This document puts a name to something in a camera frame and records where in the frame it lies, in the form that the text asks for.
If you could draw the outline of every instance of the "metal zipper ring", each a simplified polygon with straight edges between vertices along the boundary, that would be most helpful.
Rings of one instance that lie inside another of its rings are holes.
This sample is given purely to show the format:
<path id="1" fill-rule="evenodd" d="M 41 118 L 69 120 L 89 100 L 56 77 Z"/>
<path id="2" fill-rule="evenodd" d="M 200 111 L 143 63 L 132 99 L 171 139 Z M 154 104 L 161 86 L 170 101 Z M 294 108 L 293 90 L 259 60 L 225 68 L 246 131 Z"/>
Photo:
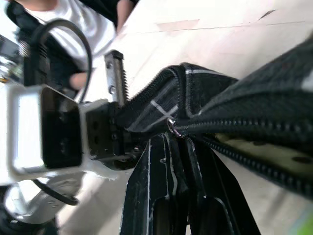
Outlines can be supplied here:
<path id="1" fill-rule="evenodd" d="M 175 122 L 176 122 L 176 121 L 174 121 L 173 119 L 168 118 L 168 119 L 167 119 L 167 127 L 168 127 L 168 129 L 170 130 L 170 132 L 171 132 L 172 134 L 174 134 L 176 137 L 180 138 L 182 135 L 181 135 L 181 133 L 179 133 L 179 132 L 175 129 L 175 127 L 174 127 Z"/>

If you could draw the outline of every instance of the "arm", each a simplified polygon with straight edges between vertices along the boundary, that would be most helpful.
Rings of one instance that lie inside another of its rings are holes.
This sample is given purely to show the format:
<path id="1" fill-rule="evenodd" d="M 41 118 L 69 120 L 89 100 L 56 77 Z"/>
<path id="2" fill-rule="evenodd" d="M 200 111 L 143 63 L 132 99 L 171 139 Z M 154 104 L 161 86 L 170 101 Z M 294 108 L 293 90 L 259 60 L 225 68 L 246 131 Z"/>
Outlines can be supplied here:
<path id="1" fill-rule="evenodd" d="M 134 3 L 130 0 L 120 0 L 117 3 L 117 33 L 119 33 L 127 18 L 134 9 Z"/>

